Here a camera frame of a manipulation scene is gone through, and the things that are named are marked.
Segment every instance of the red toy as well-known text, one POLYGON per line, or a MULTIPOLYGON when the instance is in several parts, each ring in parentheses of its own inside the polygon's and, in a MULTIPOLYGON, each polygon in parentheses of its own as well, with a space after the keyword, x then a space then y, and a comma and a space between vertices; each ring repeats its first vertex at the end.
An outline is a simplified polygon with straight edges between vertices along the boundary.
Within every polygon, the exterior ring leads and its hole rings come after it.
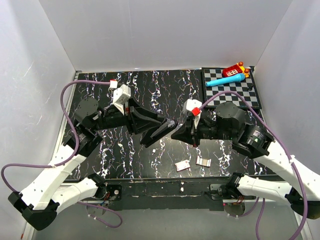
POLYGON ((238 62, 236 65, 227 67, 222 70, 222 76, 230 77, 236 74, 244 74, 246 78, 249 77, 249 68, 244 67, 244 63, 242 61, 238 62))

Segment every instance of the black marble table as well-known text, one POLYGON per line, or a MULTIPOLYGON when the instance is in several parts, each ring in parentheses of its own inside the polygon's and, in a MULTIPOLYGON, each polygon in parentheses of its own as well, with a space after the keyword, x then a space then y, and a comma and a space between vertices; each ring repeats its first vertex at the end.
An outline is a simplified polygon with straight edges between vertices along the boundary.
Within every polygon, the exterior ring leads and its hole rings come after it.
MULTIPOLYGON (((176 119, 181 125, 186 116, 182 114, 187 99, 203 99, 200 69, 80 73, 78 80, 109 81, 117 79, 131 87, 132 95, 145 108, 176 119)), ((78 84, 70 108, 70 117, 78 103, 94 97, 101 107, 112 103, 113 89, 93 84, 78 84)), ((256 123, 251 113, 247 120, 256 123)), ((70 131, 67 125, 64 136, 70 131)), ((106 179, 132 178, 185 178, 221 177, 233 172, 249 175, 273 174, 263 165, 232 150, 231 142, 225 140, 201 140, 194 148, 186 143, 172 140, 170 135, 144 148, 140 135, 130 135, 125 126, 99 132, 103 141, 87 160, 78 166, 69 180, 78 180, 94 172, 101 172, 106 179), (197 156, 211 159, 211 167, 196 165, 197 156), (177 172, 175 163, 188 160, 191 168, 177 172)))

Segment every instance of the white wall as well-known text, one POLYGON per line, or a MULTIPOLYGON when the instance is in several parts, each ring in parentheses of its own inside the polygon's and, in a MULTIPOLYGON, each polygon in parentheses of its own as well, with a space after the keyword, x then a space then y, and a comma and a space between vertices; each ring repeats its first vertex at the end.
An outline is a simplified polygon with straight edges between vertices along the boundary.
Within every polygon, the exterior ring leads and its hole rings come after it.
POLYGON ((82 71, 256 65, 291 2, 40 0, 82 71))
MULTIPOLYGON (((320 1, 294 0, 255 68, 267 123, 320 174, 320 1)), ((310 220, 320 239, 320 219, 310 220)))
MULTIPOLYGON (((75 70, 38 0, 0 1, 0 53, 0 167, 46 164, 62 119, 60 92, 75 70)), ((14 167, 5 175, 22 190, 38 173, 14 167)), ((2 180, 0 189, 0 239, 20 239, 25 221, 2 180)))

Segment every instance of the blue tube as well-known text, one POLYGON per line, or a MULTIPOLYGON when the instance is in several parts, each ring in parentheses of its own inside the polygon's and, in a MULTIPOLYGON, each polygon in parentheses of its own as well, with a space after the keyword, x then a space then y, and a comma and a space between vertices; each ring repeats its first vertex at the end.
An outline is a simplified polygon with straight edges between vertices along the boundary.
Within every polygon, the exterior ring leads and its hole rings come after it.
POLYGON ((221 79, 208 81, 208 82, 205 83, 205 86, 214 87, 214 86, 222 85, 222 84, 228 84, 228 83, 233 83, 233 82, 241 82, 245 78, 246 78, 246 76, 243 73, 238 73, 238 74, 233 75, 233 76, 228 76, 228 77, 224 77, 224 78, 221 78, 221 79))

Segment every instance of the checkered square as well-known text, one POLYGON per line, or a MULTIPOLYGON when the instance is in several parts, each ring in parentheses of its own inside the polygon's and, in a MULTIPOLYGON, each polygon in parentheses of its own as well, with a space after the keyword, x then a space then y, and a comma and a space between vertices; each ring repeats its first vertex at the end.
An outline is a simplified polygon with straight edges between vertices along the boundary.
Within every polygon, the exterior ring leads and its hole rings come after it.
MULTIPOLYGON (((242 96, 253 109, 261 109, 260 100, 258 97, 258 92, 256 90, 256 85, 252 77, 252 71, 250 71, 250 76, 241 82, 231 82, 218 86, 206 86, 206 82, 221 79, 223 68, 202 68, 202 78, 203 78, 203 95, 204 101, 207 101, 213 95, 221 91, 235 91, 240 96, 242 96)), ((236 106, 247 109, 248 107, 235 95, 225 94, 220 95, 208 104, 208 107, 216 107, 224 102, 233 102, 236 106)))

